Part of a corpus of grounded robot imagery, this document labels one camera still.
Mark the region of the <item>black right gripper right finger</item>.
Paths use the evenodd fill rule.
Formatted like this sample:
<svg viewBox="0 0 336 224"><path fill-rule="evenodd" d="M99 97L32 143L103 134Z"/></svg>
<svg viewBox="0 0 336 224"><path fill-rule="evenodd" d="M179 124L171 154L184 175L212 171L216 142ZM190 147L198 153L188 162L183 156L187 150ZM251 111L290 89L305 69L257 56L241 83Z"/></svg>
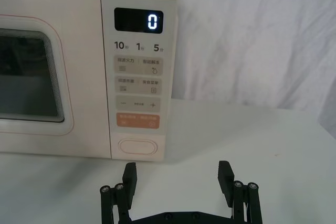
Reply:
<svg viewBox="0 0 336 224"><path fill-rule="evenodd" d="M247 185L235 180L228 161L219 161L218 182L228 207L232 210L234 223L262 223L259 186L250 182Z"/></svg>

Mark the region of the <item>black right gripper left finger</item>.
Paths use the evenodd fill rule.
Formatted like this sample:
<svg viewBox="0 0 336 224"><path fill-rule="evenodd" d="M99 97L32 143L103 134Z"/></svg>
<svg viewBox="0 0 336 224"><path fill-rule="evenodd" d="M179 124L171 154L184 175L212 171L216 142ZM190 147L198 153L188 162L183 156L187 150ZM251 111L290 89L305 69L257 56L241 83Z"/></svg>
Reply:
<svg viewBox="0 0 336 224"><path fill-rule="evenodd" d="M129 210L137 184L137 167L135 162L127 163L122 176L122 182L113 188L104 185L100 188L101 223L114 223L113 206L117 206L119 222L132 223Z"/></svg>

